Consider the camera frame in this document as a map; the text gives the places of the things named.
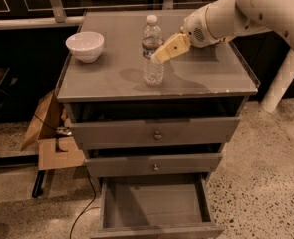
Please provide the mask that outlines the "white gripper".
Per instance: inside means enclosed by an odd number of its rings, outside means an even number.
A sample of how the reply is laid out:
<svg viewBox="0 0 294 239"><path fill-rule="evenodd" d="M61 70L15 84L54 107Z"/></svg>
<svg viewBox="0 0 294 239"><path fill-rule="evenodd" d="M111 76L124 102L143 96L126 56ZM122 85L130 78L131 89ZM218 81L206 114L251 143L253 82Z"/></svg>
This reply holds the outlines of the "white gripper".
<svg viewBox="0 0 294 239"><path fill-rule="evenodd" d="M192 12L184 19L182 32L169 37L150 57L156 63L161 64L181 54L186 53L191 44L197 48L213 45L218 40L210 33L206 14L209 6L203 6Z"/></svg>

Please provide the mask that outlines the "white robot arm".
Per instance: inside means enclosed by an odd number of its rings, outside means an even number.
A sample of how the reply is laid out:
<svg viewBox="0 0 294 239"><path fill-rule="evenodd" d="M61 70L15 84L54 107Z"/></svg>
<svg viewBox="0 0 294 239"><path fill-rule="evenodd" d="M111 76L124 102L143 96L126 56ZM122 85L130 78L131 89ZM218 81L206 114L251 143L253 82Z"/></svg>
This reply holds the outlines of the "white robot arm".
<svg viewBox="0 0 294 239"><path fill-rule="evenodd" d="M151 56L157 64L230 37L273 31L294 51L294 0L217 0L184 18L181 30Z"/></svg>

